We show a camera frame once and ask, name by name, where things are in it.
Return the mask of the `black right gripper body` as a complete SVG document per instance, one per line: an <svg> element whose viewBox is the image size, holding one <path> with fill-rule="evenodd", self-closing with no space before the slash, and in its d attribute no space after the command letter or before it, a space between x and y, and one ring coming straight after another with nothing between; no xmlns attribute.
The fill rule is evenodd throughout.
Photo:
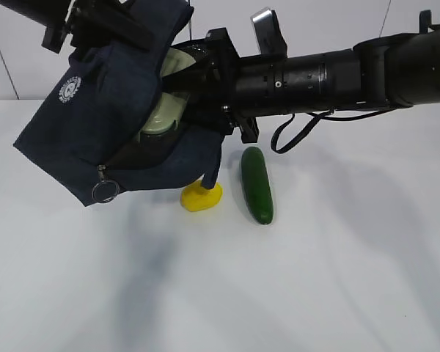
<svg viewBox="0 0 440 352"><path fill-rule="evenodd" d="M241 131L241 141L258 141L259 128L254 117L240 112L235 85L239 79L240 57L225 28L211 29L206 37L185 43L185 52L197 60L188 71L191 88L188 118L202 127L231 135Z"/></svg>

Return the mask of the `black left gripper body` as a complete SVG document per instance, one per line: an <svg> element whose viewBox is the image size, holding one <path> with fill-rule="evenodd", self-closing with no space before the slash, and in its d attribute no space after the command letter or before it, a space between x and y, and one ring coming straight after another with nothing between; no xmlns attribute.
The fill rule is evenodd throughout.
<svg viewBox="0 0 440 352"><path fill-rule="evenodd" d="M110 17L126 17L133 1L41 1L46 14L42 47L59 53L66 37L71 34L74 47L99 48L112 40L106 27Z"/></svg>

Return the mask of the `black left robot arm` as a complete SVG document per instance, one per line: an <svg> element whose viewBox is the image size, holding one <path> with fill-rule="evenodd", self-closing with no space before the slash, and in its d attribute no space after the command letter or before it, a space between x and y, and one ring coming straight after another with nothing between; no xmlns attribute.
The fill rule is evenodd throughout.
<svg viewBox="0 0 440 352"><path fill-rule="evenodd" d="M153 33L120 1L9 0L0 5L45 27L42 47L58 54L70 34L74 48L101 48L113 40L143 51L153 45Z"/></svg>

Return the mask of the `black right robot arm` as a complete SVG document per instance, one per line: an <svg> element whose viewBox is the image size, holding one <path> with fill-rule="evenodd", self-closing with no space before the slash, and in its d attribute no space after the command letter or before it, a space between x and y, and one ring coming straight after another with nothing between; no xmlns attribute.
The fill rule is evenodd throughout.
<svg viewBox="0 0 440 352"><path fill-rule="evenodd" d="M315 125L336 111L364 119L440 103L440 24L297 57L281 39L269 54L241 57L224 29L199 46L181 82L191 93L183 121L225 135L239 128L245 143L257 141L258 117L307 114Z"/></svg>

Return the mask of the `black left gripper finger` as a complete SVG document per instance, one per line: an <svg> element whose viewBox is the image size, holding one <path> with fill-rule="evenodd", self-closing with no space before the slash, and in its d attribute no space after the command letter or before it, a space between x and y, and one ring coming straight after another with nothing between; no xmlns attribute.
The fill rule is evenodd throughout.
<svg viewBox="0 0 440 352"><path fill-rule="evenodd" d="M143 24L124 16L110 17L106 24L111 36L141 50L150 50L154 35Z"/></svg>

